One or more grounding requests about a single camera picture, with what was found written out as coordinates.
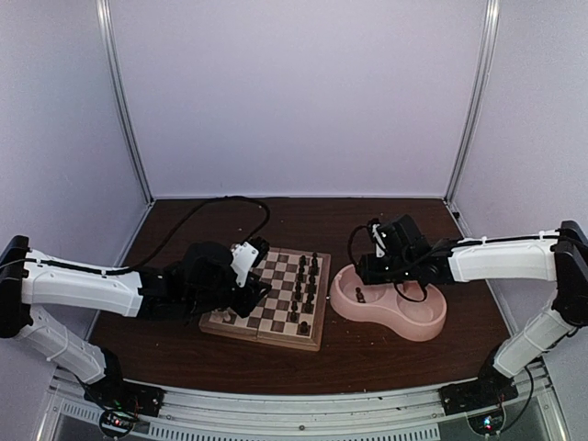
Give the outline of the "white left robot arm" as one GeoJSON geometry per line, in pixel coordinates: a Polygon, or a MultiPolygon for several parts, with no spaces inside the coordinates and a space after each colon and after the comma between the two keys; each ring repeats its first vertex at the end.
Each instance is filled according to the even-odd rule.
{"type": "Polygon", "coordinates": [[[144,321],[190,321],[231,309],[248,316],[271,289],[254,273],[269,251],[256,237],[228,248],[191,244],[163,269],[87,266],[44,254],[14,236],[1,253],[1,335],[26,341],[49,361],[96,388],[113,408],[126,406],[132,389],[116,355],[91,345],[52,317],[50,307],[104,311],[144,321]]]}

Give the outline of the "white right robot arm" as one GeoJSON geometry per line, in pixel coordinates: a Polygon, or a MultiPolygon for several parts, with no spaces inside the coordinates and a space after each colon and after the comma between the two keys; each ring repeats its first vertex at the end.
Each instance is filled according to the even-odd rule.
{"type": "Polygon", "coordinates": [[[472,383],[470,395],[479,405],[492,404],[505,392],[506,379],[587,324],[587,235],[574,220],[527,235],[435,244],[409,215],[372,220],[363,229],[374,250],[350,261],[366,285],[414,281],[426,288],[483,280],[495,288],[543,288],[537,314],[495,350],[472,383]]]}

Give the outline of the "white chess pieces row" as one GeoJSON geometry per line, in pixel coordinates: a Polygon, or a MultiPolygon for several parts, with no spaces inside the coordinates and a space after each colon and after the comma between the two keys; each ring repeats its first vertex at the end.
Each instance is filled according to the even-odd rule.
{"type": "Polygon", "coordinates": [[[209,317],[210,322],[214,323],[232,323],[232,314],[229,309],[227,310],[216,310],[210,314],[209,317]]]}

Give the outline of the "dark chess pieces pile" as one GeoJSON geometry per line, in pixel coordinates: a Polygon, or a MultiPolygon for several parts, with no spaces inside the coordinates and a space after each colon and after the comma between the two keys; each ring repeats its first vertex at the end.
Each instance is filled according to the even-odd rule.
{"type": "Polygon", "coordinates": [[[366,303],[364,293],[360,287],[356,287],[356,301],[362,304],[366,303]]]}

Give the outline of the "wooden chess board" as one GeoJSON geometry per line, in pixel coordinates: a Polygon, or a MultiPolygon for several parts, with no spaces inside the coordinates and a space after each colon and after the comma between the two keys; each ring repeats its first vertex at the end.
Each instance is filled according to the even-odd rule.
{"type": "Polygon", "coordinates": [[[199,329],[207,334],[216,334],[234,339],[257,342],[264,345],[276,345],[287,348],[317,352],[322,344],[322,329],[326,311],[329,288],[331,256],[318,253],[318,275],[316,276],[317,292],[313,303],[307,303],[308,272],[311,266],[311,255],[305,252],[286,248],[272,248],[261,261],[254,273],[263,282],[271,285],[271,290],[257,304],[249,316],[242,318],[229,309],[232,323],[214,323],[209,321],[211,312],[201,316],[199,329]],[[299,320],[288,320],[301,255],[307,256],[304,282],[301,286],[302,299],[299,301],[299,320]],[[310,326],[308,334],[300,333],[300,324],[307,322],[310,326]]]}

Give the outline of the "pink plastic double bowl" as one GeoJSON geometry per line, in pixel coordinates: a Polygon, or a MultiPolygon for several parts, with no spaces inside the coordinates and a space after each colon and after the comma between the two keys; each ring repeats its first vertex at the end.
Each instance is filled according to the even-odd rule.
{"type": "Polygon", "coordinates": [[[347,320],[379,324],[414,342],[436,338],[447,318],[447,302],[437,287],[428,285],[421,290],[415,281],[366,286],[351,265],[334,277],[330,303],[347,320]],[[356,287],[362,289],[365,304],[356,301],[356,287]]]}

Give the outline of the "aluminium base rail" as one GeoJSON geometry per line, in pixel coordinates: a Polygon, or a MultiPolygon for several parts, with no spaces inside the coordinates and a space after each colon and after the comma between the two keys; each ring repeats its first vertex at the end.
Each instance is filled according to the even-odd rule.
{"type": "Polygon", "coordinates": [[[160,412],[129,440],[484,440],[473,425],[502,411],[498,440],[567,440],[569,430],[543,363],[515,380],[518,397],[448,414],[437,385],[332,395],[253,395],[164,388],[160,412]]]}

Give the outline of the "aluminium frame post left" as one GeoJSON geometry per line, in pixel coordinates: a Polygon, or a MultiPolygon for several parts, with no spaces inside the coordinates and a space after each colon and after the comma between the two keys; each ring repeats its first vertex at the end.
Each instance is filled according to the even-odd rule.
{"type": "Polygon", "coordinates": [[[148,178],[131,120],[130,106],[126,96],[114,23],[112,20],[111,2],[108,0],[96,0],[96,12],[98,26],[100,28],[101,38],[107,56],[110,82],[112,85],[123,140],[130,155],[131,166],[139,184],[142,198],[145,204],[150,206],[154,203],[154,197],[148,183],[148,178]]]}

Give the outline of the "aluminium frame post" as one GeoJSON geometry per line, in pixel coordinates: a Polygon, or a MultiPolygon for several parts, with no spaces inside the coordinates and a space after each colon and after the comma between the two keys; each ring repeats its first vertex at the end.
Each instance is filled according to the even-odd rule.
{"type": "Polygon", "coordinates": [[[98,26],[100,28],[101,38],[107,56],[110,82],[112,85],[123,140],[130,155],[131,166],[139,184],[142,198],[145,204],[150,206],[154,203],[154,197],[148,183],[148,178],[131,120],[130,106],[126,96],[114,23],[112,20],[111,2],[108,0],[96,0],[96,12],[98,26]]]}
{"type": "Polygon", "coordinates": [[[469,96],[466,118],[459,139],[458,152],[449,178],[444,201],[449,207],[456,205],[458,187],[466,169],[475,131],[481,115],[484,93],[491,75],[492,62],[499,32],[501,13],[500,0],[488,0],[485,5],[481,42],[469,96]]]}

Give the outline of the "aluminium frame post right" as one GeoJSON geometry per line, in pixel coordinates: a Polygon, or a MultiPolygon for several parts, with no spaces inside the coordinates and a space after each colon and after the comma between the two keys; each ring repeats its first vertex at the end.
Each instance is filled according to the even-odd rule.
{"type": "Polygon", "coordinates": [[[444,201],[449,207],[456,205],[458,187],[466,169],[475,131],[481,115],[484,93],[491,75],[492,62],[499,32],[501,13],[500,0],[488,0],[485,5],[481,42],[469,96],[466,118],[459,139],[458,152],[449,178],[444,201]]]}

